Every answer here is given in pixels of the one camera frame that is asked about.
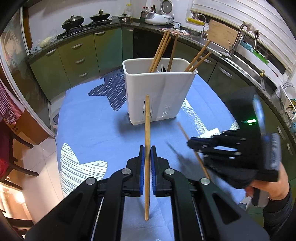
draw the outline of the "human hand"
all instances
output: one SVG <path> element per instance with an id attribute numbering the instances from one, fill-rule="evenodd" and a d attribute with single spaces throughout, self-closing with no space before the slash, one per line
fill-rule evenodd
<path id="1" fill-rule="evenodd" d="M 246 197 L 254 195 L 254 188 L 269 192 L 269 197 L 272 200 L 282 200 L 289 192 L 289 180 L 287 172 L 282 163 L 280 163 L 279 179 L 277 183 L 254 180 L 250 186 L 245 188 Z"/>

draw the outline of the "frying pan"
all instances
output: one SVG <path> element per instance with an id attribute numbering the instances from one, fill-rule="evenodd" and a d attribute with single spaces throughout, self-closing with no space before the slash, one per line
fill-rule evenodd
<path id="1" fill-rule="evenodd" d="M 81 16 L 71 16 L 71 18 L 67 19 L 63 25 L 62 28 L 65 30 L 69 30 L 75 27 L 80 26 L 84 22 L 84 18 Z"/>
<path id="2" fill-rule="evenodd" d="M 100 15 L 100 13 L 91 16 L 90 19 L 93 20 L 94 22 L 97 21 L 103 21 L 105 19 L 107 19 L 110 16 L 110 13 L 103 13 L 102 15 Z"/>

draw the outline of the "granite countertop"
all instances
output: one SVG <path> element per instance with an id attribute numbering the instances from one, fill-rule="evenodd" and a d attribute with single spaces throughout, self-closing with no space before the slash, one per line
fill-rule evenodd
<path id="1" fill-rule="evenodd" d="M 130 22 L 130 23 L 111 23 L 108 25 L 104 25 L 104 26 L 98 26 L 98 27 L 94 27 L 94 28 L 90 28 L 78 33 L 75 33 L 67 38 L 58 38 L 57 41 L 49 44 L 48 46 L 46 46 L 45 48 L 43 48 L 42 50 L 36 52 L 35 54 L 30 54 L 27 57 L 27 61 L 28 63 L 33 63 L 35 62 L 38 58 L 42 57 L 44 54 L 46 54 L 47 52 L 51 51 L 52 49 L 56 48 L 57 46 L 67 43 L 69 41 L 71 41 L 72 39 L 75 39 L 77 37 L 86 35 L 86 34 L 90 34 L 96 31 L 102 31 L 102 30 L 106 30 L 106 29 L 111 29 L 111 28 L 118 28 L 118 27 L 131 27 L 131 28 L 138 28 L 138 29 L 142 29 L 142 30 L 147 30 L 150 32 L 154 32 L 154 33 L 158 33 L 158 34 L 163 34 L 163 31 L 160 30 L 159 28 L 163 27 L 163 26 L 154 26 L 154 25 L 150 25 L 150 24 L 146 24 L 146 23 L 136 23 L 136 22 Z M 184 43 L 188 46 L 191 46 L 193 48 L 197 48 L 197 49 L 201 49 L 203 47 L 203 44 L 192 40 L 184 35 L 180 35 L 178 38 L 178 41 L 181 43 Z M 243 71 L 243 69 L 241 68 L 237 68 L 237 66 L 231 64 L 229 61 L 227 61 L 225 59 L 225 57 L 222 57 L 219 53 L 217 52 L 212 52 L 211 51 L 211 57 L 213 59 L 215 59 L 216 61 L 222 63 L 223 65 L 225 65 L 226 67 L 228 67 L 230 70 L 232 70 L 234 73 L 236 73 L 239 77 L 241 77 L 247 84 L 249 84 L 250 86 L 254 86 L 256 88 L 257 93 L 260 95 L 260 97 L 266 102 L 266 104 L 270 107 L 270 109 L 274 112 L 274 114 L 277 116 L 278 120 L 280 121 L 281 125 L 283 126 L 283 128 L 285 129 L 286 133 L 288 134 L 289 140 L 291 141 L 294 150 L 296 150 L 296 140 L 294 138 L 294 134 L 292 134 L 290 132 L 290 129 L 286 123 L 287 118 L 285 116 L 285 112 L 283 112 L 280 108 L 280 101 L 275 99 L 275 98 L 271 98 L 274 91 L 272 90 L 272 88 L 270 86 L 268 86 L 267 83 L 265 83 L 265 87 L 266 90 L 263 90 L 258 84 L 257 82 L 255 82 L 246 72 Z"/>

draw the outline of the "chopstick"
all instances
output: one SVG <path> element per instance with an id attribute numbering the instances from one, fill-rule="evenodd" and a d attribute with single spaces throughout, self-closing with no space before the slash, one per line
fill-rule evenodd
<path id="1" fill-rule="evenodd" d="M 168 38 L 168 41 L 166 42 L 166 44 L 165 44 L 165 48 L 164 48 L 164 50 L 163 50 L 163 54 L 164 54 L 164 52 L 165 52 L 165 50 L 166 50 L 168 44 L 170 43 L 171 38 L 172 38 L 172 37 L 169 37 L 169 38 Z"/>
<path id="2" fill-rule="evenodd" d="M 165 37 L 167 36 L 167 33 L 168 33 L 168 30 L 165 31 L 165 33 L 164 33 L 164 35 L 163 35 L 163 38 L 161 39 L 161 42 L 159 43 L 159 46 L 158 46 L 158 48 L 157 48 L 157 50 L 156 50 L 156 53 L 155 53 L 155 55 L 154 55 L 154 58 L 153 58 L 152 63 L 151 63 L 151 65 L 150 65 L 150 68 L 149 68 L 149 70 L 148 70 L 148 73 L 151 73 L 151 72 L 152 72 L 152 68 L 153 68 L 153 66 L 154 66 L 154 64 L 155 64 L 156 58 L 157 58 L 157 56 L 158 56 L 158 54 L 159 54 L 159 51 L 160 51 L 160 49 L 161 49 L 161 47 L 162 47 L 162 45 L 163 45 L 163 42 L 164 42 L 164 40 L 165 40 Z"/>
<path id="3" fill-rule="evenodd" d="M 158 56 L 157 56 L 157 58 L 156 58 L 156 60 L 155 60 L 155 63 L 154 63 L 154 66 L 153 66 L 153 68 L 152 68 L 152 70 L 151 70 L 152 73 L 156 70 L 156 68 L 157 68 L 157 66 L 158 66 L 158 63 L 159 63 L 159 61 L 160 61 L 160 59 L 161 59 L 161 56 L 162 56 L 162 54 L 163 54 L 163 51 L 164 51 L 164 48 L 165 48 L 165 45 L 166 45 L 166 43 L 167 43 L 167 40 L 168 40 L 169 35 L 170 35 L 170 32 L 167 31 L 167 35 L 166 35 L 166 37 L 165 37 L 165 40 L 164 40 L 164 42 L 163 42 L 163 45 L 162 45 L 162 47 L 161 47 L 161 49 L 160 49 L 160 51 L 159 51 L 159 53 L 158 53 Z"/>
<path id="4" fill-rule="evenodd" d="M 183 135 L 185 136 L 186 140 L 189 141 L 189 136 L 187 135 L 187 133 L 184 131 L 183 127 L 181 126 L 181 123 L 177 121 L 177 125 L 179 126 L 180 130 L 182 131 Z M 207 169 L 204 166 L 204 163 L 202 161 L 202 159 L 200 158 L 200 156 L 198 155 L 197 152 L 194 151 L 194 154 L 196 156 L 196 158 L 198 159 L 200 166 L 202 167 L 202 170 L 205 174 L 205 177 L 209 180 L 211 180 L 209 173 L 207 172 Z"/>
<path id="5" fill-rule="evenodd" d="M 199 51 L 199 53 L 195 56 L 195 58 L 191 61 L 191 63 L 188 65 L 188 67 L 184 70 L 184 72 L 188 72 L 192 65 L 195 63 L 195 61 L 202 55 L 203 51 L 207 48 L 207 46 L 210 44 L 211 40 L 208 40 L 205 46 Z"/>
<path id="6" fill-rule="evenodd" d="M 205 57 L 203 57 L 196 65 L 194 65 L 191 70 L 189 70 L 188 72 L 193 72 L 198 66 L 200 66 L 200 64 L 207 58 L 209 57 L 211 54 L 211 52 L 209 52 Z"/>
<path id="7" fill-rule="evenodd" d="M 170 61 L 168 63 L 168 70 L 167 70 L 167 72 L 170 72 L 170 69 L 172 67 L 172 62 L 173 62 L 173 58 L 174 58 L 174 54 L 175 54 L 175 49 L 176 49 L 176 45 L 177 45 L 177 41 L 178 41 L 178 36 L 179 36 L 179 34 L 177 34 L 176 37 L 175 37 L 175 41 L 174 41 L 174 45 L 173 45 L 173 50 L 172 50 L 172 53 L 170 55 Z"/>
<path id="8" fill-rule="evenodd" d="M 145 221 L 149 220 L 150 209 L 150 100 L 145 99 Z"/>

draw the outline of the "kitchen sink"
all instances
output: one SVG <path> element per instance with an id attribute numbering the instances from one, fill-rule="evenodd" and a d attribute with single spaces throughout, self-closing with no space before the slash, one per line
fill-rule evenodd
<path id="1" fill-rule="evenodd" d="M 191 35 L 187 38 L 190 38 L 194 41 L 199 42 L 202 45 L 205 45 L 207 43 L 207 39 L 201 39 L 199 36 Z M 221 47 L 218 44 L 215 44 L 214 42 L 211 42 L 207 49 L 211 51 L 212 53 L 216 53 L 221 56 L 221 58 L 225 59 L 229 64 L 233 65 L 239 70 L 242 70 L 242 72 L 246 75 L 251 77 L 263 90 L 265 90 L 265 85 L 264 85 L 264 80 L 263 78 L 259 75 L 260 70 L 256 69 L 254 70 L 251 66 L 249 66 L 246 62 L 244 62 L 242 59 L 240 59 L 238 56 L 235 54 L 232 55 L 232 60 L 229 58 L 222 57 L 222 55 L 218 51 L 222 52 L 229 52 L 229 50 Z"/>

